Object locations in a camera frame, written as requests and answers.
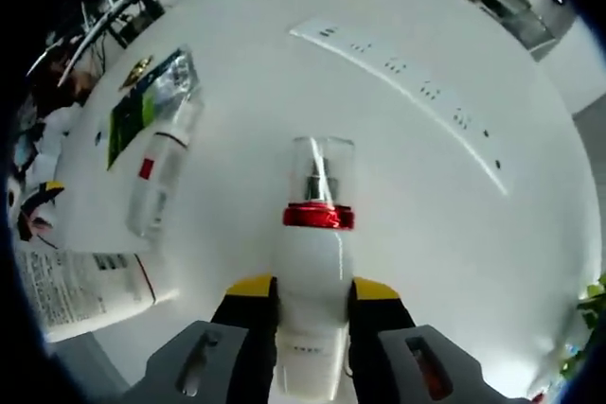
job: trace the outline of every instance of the red label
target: red label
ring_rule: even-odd
[[[143,164],[141,165],[141,169],[139,169],[139,177],[145,180],[149,180],[150,175],[152,175],[153,163],[154,161],[150,160],[149,158],[144,158]]]

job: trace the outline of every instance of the wall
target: wall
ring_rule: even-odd
[[[539,65],[560,91],[570,114],[606,94],[606,57],[581,18]]]
[[[606,270],[606,95],[575,116],[596,179],[602,224],[602,270]]]

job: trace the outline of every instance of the desk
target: desk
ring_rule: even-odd
[[[289,35],[313,16],[372,31],[455,88],[505,145],[508,191],[402,93]],[[525,394],[597,277],[601,237],[579,135],[524,48],[466,0],[186,0],[101,79],[66,141],[64,245],[145,248],[124,220],[152,132],[109,172],[95,136],[133,65],[180,44],[192,49],[206,104],[161,240],[182,295],[96,333],[126,380],[140,379],[147,357],[188,323],[210,318],[236,279],[271,270],[291,140],[331,134],[357,148],[355,272],[395,288],[418,324],[481,361],[493,387]]]

